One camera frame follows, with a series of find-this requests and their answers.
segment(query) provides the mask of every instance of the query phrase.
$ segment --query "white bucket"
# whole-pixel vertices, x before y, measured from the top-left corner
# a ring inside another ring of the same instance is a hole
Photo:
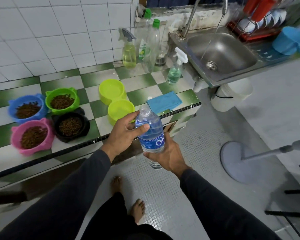
[[[253,87],[249,79],[244,78],[221,85],[212,97],[211,104],[216,110],[226,112],[249,97],[252,92]]]

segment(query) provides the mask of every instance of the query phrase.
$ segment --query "pink pet bowl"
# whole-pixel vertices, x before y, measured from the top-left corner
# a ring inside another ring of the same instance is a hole
[[[47,137],[44,139],[44,141],[31,149],[23,149],[21,147],[21,137],[23,133],[29,129],[30,127],[34,126],[40,126],[42,128],[48,128],[48,134]],[[19,153],[22,154],[23,156],[31,156],[33,153],[36,153],[38,151],[42,150],[48,150],[52,147],[52,142],[54,139],[54,134],[53,134],[53,129],[52,129],[52,122],[46,118],[42,118],[41,120],[31,120],[28,122],[25,122],[24,124],[21,124],[19,126],[14,126],[11,128],[12,130],[12,135],[10,138],[11,144],[18,149]]]

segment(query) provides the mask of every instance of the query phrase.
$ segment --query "spray nozzle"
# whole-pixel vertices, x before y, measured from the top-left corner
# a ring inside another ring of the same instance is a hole
[[[130,33],[127,29],[122,28],[122,33],[124,37],[128,39],[128,42],[132,42],[132,39],[137,39],[132,33]]]
[[[186,55],[185,52],[183,52],[182,50],[180,50],[180,48],[176,47],[174,49],[174,51],[176,52],[175,56],[178,56],[178,60],[176,61],[179,65],[182,65],[182,63],[188,63],[188,57]]]

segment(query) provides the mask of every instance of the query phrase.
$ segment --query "yellow liquid spray bottle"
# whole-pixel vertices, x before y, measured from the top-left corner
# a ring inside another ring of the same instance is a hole
[[[137,57],[136,47],[133,45],[132,40],[135,40],[136,37],[125,28],[122,29],[122,33],[127,38],[122,51],[122,63],[126,68],[133,69],[136,67]]]

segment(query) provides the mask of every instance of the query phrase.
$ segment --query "black pet bowl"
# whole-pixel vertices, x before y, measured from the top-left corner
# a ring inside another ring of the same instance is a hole
[[[60,123],[68,118],[74,117],[79,118],[81,121],[80,131],[74,136],[65,136],[59,129]],[[53,121],[53,127],[56,133],[56,137],[64,143],[68,143],[69,141],[72,141],[79,137],[86,136],[90,129],[90,122],[87,117],[84,116],[84,110],[80,107],[70,113],[65,113],[63,115],[53,115],[51,118]]]

